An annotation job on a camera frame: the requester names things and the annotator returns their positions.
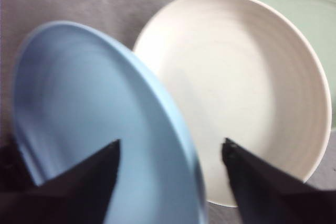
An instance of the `gray tablecloth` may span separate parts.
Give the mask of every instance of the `gray tablecloth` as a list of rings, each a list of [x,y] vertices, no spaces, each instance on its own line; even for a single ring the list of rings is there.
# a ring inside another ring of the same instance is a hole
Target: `gray tablecloth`
[[[11,132],[11,80],[18,45],[36,26],[67,19],[101,30],[133,47],[141,28],[172,0],[1,0],[1,140]],[[336,189],[336,132],[309,183]],[[240,223],[236,208],[210,204],[209,222]]]

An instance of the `plate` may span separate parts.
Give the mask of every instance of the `plate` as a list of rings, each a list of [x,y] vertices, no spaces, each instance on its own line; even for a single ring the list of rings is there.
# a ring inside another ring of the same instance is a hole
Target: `plate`
[[[121,139],[105,223],[206,223],[197,156],[156,77],[126,47],[93,28],[54,22],[20,51],[15,136],[40,185]]]
[[[285,15],[309,40],[329,82],[336,129],[336,0],[260,0]]]
[[[328,142],[320,62],[281,14],[256,0],[176,0],[143,28],[135,54],[168,89],[201,160],[207,199],[235,206],[219,150],[230,137],[307,180]]]

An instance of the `ridged plate surface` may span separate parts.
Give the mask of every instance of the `ridged plate surface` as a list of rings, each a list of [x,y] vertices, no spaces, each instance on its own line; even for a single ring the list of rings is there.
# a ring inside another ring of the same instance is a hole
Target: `ridged plate surface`
[[[309,40],[327,75],[336,127],[336,0],[260,0],[293,22]]]
[[[313,49],[256,0],[176,0],[140,34],[134,52],[184,115],[207,199],[234,206],[219,150],[231,137],[306,180],[324,153],[330,93]]]

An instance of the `white plate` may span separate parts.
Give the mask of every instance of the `white plate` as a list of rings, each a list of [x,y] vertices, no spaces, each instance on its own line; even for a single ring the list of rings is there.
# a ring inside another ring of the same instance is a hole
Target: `white plate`
[[[210,202],[235,206],[219,156],[224,137],[307,180],[325,151],[330,92],[301,32],[256,0],[176,0],[134,52],[159,77],[195,141]]]

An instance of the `gray surface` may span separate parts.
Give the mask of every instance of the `gray surface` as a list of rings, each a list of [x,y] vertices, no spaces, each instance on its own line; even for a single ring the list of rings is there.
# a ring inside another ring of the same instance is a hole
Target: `gray surface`
[[[1,139],[10,133],[10,86],[15,52],[36,26],[68,19],[99,29],[129,48],[148,19],[172,0],[1,0]],[[309,183],[336,188],[336,132]],[[209,222],[240,223],[237,209],[209,205]]]

